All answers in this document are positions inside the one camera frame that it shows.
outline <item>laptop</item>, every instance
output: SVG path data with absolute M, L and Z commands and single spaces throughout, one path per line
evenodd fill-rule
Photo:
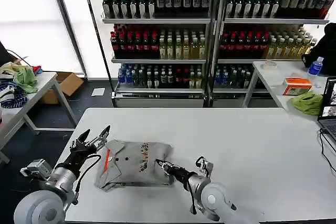
M 336 77 L 327 79 L 318 122 L 336 141 Z

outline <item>green cloth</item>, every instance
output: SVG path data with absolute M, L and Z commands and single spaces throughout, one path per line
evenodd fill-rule
M 26 93 L 36 93 L 37 83 L 33 68 L 28 66 L 20 66 L 12 62 L 3 64 L 0 67 L 0 73 L 7 72 L 13 76 L 13 81 L 20 86 Z
M 323 96 L 313 91 L 298 95 L 290 99 L 291 104 L 307 115 L 319 115 Z

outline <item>folded shirt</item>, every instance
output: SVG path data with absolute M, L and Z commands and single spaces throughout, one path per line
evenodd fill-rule
M 109 141 L 102 149 L 95 185 L 110 191 L 121 186 L 171 185 L 156 159 L 166 160 L 172 147 L 162 143 Z

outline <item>orange stripe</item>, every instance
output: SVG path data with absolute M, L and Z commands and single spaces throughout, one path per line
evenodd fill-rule
M 110 157 L 110 149 L 107 149 L 103 173 L 107 171 L 107 165 L 109 164 L 109 157 Z

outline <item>white table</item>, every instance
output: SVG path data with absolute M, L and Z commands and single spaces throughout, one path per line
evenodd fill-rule
M 74 131 L 74 129 L 37 128 L 27 116 L 28 111 L 38 102 L 38 100 L 40 100 L 50 88 L 53 88 L 59 103 L 65 108 L 69 120 L 72 125 L 76 127 L 78 121 L 71 110 L 68 101 L 64 97 L 56 77 L 57 74 L 55 72 L 43 72 L 37 75 L 36 87 L 38 88 L 38 91 L 27 95 L 27 103 L 22 108 L 3 109 L 2 123 L 0 123 L 0 150 L 24 123 L 26 123 L 35 134 L 38 134 L 40 131 Z M 0 163 L 1 161 L 8 163 L 9 158 L 0 151 Z
M 336 218 L 336 178 L 321 156 L 316 133 L 301 133 L 282 108 L 89 108 L 58 162 L 66 159 L 71 142 L 81 133 L 91 129 L 91 139 L 107 125 L 110 140 L 172 145 L 172 162 L 189 171 L 198 171 L 195 161 L 205 156 L 214 163 L 212 181 L 224 184 L 239 211 L 253 220 Z M 326 154 L 336 162 L 328 149 Z M 93 162 L 87 161 L 81 170 Z M 211 222 L 189 212 L 190 194 L 180 183 L 106 193 L 93 184 L 96 172 L 97 166 L 82 180 L 79 204 L 70 206 L 65 221 Z
M 253 66 L 255 68 L 254 73 L 251 78 L 250 86 L 247 90 L 245 99 L 243 101 L 243 107 L 247 108 L 251 100 L 251 96 L 255 89 L 258 78 L 263 82 L 267 91 L 272 96 L 275 103 L 280 107 L 284 108 L 292 117 L 294 122 L 298 127 L 306 128 L 312 124 L 307 124 L 307 122 L 314 122 L 316 125 L 317 116 L 305 115 L 301 111 L 297 110 L 290 103 L 290 99 L 293 98 L 292 95 L 282 95 L 279 92 L 278 87 L 283 83 L 283 80 L 290 77 L 292 73 L 298 73 L 303 77 L 307 77 L 307 69 L 305 68 L 303 62 L 301 61 L 276 61 L 277 68 L 274 70 L 265 70 L 261 66 L 265 61 L 254 61 Z M 323 94 L 325 83 L 327 81 L 326 77 L 317 76 L 315 80 L 319 84 L 319 88 L 313 87 L 312 90 L 315 93 Z

